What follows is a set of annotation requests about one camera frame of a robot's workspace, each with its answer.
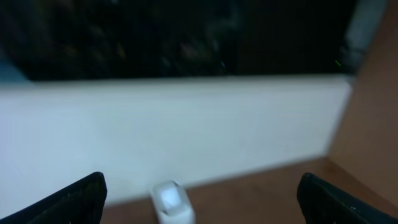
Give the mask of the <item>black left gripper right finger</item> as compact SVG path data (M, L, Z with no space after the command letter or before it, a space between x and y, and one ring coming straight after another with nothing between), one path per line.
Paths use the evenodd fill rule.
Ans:
M397 224L397 219L306 172L297 187L306 224Z

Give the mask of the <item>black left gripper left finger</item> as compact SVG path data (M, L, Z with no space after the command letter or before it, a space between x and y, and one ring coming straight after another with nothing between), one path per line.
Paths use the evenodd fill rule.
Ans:
M108 190L94 172L52 195L1 219L1 224L100 224Z

